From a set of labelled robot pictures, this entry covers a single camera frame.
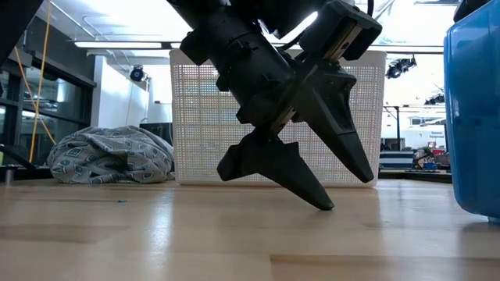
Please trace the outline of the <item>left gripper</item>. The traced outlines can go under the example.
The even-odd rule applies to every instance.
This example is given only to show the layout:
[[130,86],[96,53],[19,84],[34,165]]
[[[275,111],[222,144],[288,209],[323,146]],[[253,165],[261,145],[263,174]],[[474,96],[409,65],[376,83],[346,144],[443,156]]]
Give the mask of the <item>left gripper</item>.
[[191,28],[181,51],[215,66],[217,87],[234,96],[237,118],[255,129],[228,148],[216,168],[221,180],[259,174],[332,210],[298,143],[260,136],[290,121],[307,123],[359,180],[374,179],[349,106],[356,78],[341,68],[380,35],[370,14],[343,1],[191,0],[180,3],[180,16]]

